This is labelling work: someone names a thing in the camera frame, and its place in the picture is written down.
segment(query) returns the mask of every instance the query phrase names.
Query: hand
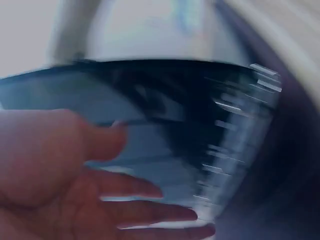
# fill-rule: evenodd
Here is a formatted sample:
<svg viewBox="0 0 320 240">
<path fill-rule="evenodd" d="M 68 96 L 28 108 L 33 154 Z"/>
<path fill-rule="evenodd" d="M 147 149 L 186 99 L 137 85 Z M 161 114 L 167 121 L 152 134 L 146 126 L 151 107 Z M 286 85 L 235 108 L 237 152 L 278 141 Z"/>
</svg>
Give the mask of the hand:
<svg viewBox="0 0 320 240">
<path fill-rule="evenodd" d="M 211 225 L 120 229 L 196 220 L 190 209 L 151 201 L 103 202 L 101 196 L 162 197 L 152 183 L 93 170 L 126 143 L 126 128 L 98 128 L 68 110 L 0 111 L 0 239 L 200 240 Z"/>
</svg>

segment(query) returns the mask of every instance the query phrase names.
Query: finger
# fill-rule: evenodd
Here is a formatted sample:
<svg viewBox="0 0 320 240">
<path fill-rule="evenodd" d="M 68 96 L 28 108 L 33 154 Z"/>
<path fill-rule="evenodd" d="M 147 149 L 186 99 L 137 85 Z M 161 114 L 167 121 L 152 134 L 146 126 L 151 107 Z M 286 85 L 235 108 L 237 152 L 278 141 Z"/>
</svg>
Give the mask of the finger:
<svg viewBox="0 0 320 240">
<path fill-rule="evenodd" d="M 213 224 L 183 229 L 145 228 L 119 230 L 121 240 L 202 240 L 213 236 L 216 229 Z"/>
<path fill-rule="evenodd" d="M 87 170 L 87 174 L 98 186 L 101 197 L 130 197 L 162 198 L 159 187 L 151 182 L 124 173 L 104 170 Z"/>
<path fill-rule="evenodd" d="M 83 125 L 88 160 L 112 160 L 127 142 L 124 123 L 115 122 L 111 127 Z"/>
<path fill-rule="evenodd" d="M 114 224 L 119 228 L 198 219 L 197 214 L 191 209 L 153 201 L 109 201 L 102 202 L 101 206 L 106 212 L 112 212 Z"/>
</svg>

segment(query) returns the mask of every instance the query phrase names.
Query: skin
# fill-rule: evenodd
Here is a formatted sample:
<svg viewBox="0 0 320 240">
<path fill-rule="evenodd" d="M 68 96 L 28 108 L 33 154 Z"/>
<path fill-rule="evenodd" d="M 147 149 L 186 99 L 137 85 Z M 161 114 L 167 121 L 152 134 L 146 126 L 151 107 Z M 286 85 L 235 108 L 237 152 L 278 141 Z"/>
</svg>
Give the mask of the skin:
<svg viewBox="0 0 320 240">
<path fill-rule="evenodd" d="M 68 110 L 0 111 L 0 239 L 200 240 L 213 225 L 120 229 L 196 220 L 188 208 L 151 201 L 103 202 L 101 196 L 161 198 L 152 183 L 94 170 L 126 144 L 126 127 L 98 128 Z"/>
</svg>

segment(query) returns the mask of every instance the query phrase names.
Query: fingernail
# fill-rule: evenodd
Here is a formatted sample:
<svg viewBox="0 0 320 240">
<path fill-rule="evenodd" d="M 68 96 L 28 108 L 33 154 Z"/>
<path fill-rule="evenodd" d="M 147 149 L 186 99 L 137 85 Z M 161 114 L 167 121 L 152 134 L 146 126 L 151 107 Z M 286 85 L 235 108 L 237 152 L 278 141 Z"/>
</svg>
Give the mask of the fingernail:
<svg viewBox="0 0 320 240">
<path fill-rule="evenodd" d="M 159 199 L 162 199 L 164 197 L 162 190 L 158 187 L 155 187 L 152 190 L 150 190 L 150 194 L 152 194 L 155 198 Z"/>
<path fill-rule="evenodd" d="M 112 128 L 118 128 L 118 127 L 123 127 L 125 126 L 125 123 L 123 121 L 114 121 L 111 125 Z"/>
</svg>

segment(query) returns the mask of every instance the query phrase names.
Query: blurry background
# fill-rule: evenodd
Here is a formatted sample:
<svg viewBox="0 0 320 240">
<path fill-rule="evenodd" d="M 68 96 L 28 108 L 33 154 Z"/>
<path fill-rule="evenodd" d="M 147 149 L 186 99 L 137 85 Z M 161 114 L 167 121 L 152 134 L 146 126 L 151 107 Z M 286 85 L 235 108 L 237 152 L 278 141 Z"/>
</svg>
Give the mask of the blurry background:
<svg viewBox="0 0 320 240">
<path fill-rule="evenodd" d="M 69 37 L 62 39 L 70 44 L 63 51 L 68 56 L 78 54 L 75 43 L 84 45 L 85 36 L 74 31 L 86 28 L 90 21 L 86 18 L 91 16 L 90 59 L 215 59 L 248 64 L 212 0 L 101 0 L 96 14 L 84 7 L 81 19 L 85 23 L 66 26 L 68 17 L 78 11 L 71 6 L 76 2 L 88 1 L 1 1 L 0 77 L 59 64 L 53 51 L 65 28 Z"/>
</svg>

